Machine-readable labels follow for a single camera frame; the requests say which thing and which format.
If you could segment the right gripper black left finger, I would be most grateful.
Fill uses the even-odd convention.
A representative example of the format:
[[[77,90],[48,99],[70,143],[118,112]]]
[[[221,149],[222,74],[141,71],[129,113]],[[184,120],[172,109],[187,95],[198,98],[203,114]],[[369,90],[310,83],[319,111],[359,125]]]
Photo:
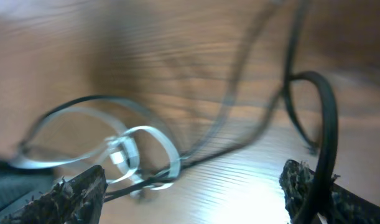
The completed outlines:
[[[0,223],[99,223],[108,184],[95,165],[53,184],[52,169],[0,164]]]

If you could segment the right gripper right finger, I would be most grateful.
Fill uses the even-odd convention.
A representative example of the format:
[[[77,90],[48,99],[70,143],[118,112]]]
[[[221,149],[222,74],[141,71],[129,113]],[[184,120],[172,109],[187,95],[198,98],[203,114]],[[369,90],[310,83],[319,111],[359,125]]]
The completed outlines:
[[[285,162],[279,183],[284,191],[285,209],[295,218],[306,203],[315,177],[308,164],[289,159]],[[318,211],[327,223],[374,223],[380,224],[380,207],[335,184],[339,178],[331,178],[327,202]]]

